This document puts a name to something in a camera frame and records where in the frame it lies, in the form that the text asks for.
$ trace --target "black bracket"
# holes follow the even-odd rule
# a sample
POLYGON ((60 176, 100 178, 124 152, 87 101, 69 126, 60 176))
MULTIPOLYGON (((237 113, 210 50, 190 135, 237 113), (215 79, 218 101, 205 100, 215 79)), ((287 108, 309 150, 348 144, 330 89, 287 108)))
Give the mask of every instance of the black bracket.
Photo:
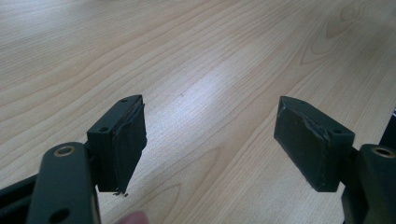
POLYGON ((346 188, 347 224, 396 223, 396 150, 352 147, 354 133, 307 102, 280 97, 275 139, 319 192, 346 188))
POLYGON ((0 223, 100 223, 95 186, 124 193, 146 146, 141 95, 116 102, 88 142, 45 153, 38 175, 0 190, 0 223))

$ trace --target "wood grain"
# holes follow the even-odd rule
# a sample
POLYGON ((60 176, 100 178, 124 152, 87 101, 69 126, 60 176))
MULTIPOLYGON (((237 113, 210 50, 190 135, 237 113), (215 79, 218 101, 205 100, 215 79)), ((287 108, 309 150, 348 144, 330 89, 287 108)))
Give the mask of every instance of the wood grain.
POLYGON ((273 138, 280 95, 378 143, 396 106, 396 3, 26 0, 0 3, 0 188, 141 93, 148 146, 104 223, 341 223, 273 138))

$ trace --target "black plastic arm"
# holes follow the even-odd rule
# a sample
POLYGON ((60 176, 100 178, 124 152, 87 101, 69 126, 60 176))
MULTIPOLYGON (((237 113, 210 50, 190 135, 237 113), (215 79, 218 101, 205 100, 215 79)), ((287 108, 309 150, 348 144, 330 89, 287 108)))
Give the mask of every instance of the black plastic arm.
POLYGON ((307 102, 280 97, 275 139, 316 191, 340 182, 346 224, 396 223, 396 150, 352 147, 354 133, 307 102))
POLYGON ((116 102, 88 142, 48 150, 38 175, 0 190, 0 223, 100 223, 96 190, 125 192, 146 146, 141 95, 116 102))

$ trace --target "black plastic part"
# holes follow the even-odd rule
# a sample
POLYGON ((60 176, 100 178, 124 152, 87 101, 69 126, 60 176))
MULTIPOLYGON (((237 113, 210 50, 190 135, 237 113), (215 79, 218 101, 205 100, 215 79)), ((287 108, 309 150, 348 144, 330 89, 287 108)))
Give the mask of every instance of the black plastic part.
POLYGON ((361 224, 366 218, 368 211, 368 203, 365 197, 356 195, 349 191, 348 188, 344 189, 343 196, 341 197, 343 203, 343 210, 346 224, 361 224))
POLYGON ((0 190, 0 223, 25 223, 36 175, 0 190))
POLYGON ((379 145, 396 148, 396 109, 393 111, 392 117, 390 117, 387 129, 384 131, 379 145))
POLYGON ((355 148, 350 150, 349 155, 342 157, 338 164, 337 176, 340 181, 347 187, 350 194, 365 201, 363 188, 361 187, 361 177, 356 169, 356 158, 359 151, 355 148))
POLYGON ((46 152, 27 223, 100 223, 88 161, 81 143, 62 144, 46 152))
POLYGON ((312 105, 280 97, 275 139, 316 191, 337 190, 337 166, 350 153, 354 136, 312 105))
POLYGON ((87 132, 87 147, 98 158, 95 170, 100 191, 125 192, 146 146, 141 95, 114 104, 87 132))
POLYGON ((396 150, 363 145, 356 166, 369 204, 364 223, 396 223, 396 150))

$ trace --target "finger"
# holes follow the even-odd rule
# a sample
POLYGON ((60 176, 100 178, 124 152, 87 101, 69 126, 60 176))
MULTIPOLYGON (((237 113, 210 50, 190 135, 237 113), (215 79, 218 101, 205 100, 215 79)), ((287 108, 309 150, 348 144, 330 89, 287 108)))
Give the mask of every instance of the finger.
POLYGON ((149 219, 144 212, 133 212, 123 217, 119 224, 149 224, 149 219))

